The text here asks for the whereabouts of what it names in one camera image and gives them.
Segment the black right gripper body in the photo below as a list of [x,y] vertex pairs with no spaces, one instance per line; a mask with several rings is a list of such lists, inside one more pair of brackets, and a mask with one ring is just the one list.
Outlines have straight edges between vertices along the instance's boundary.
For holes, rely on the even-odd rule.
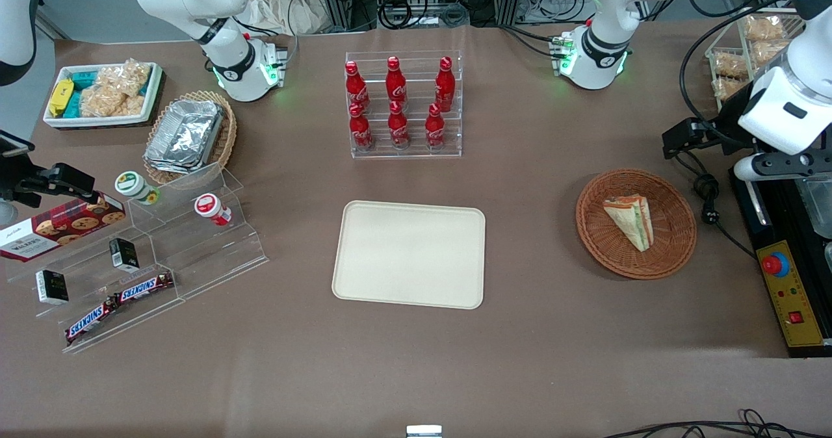
[[32,177],[36,171],[35,168],[36,166],[30,159],[1,159],[1,195],[3,201],[15,202],[12,201],[12,191],[18,191],[18,185],[22,180]]

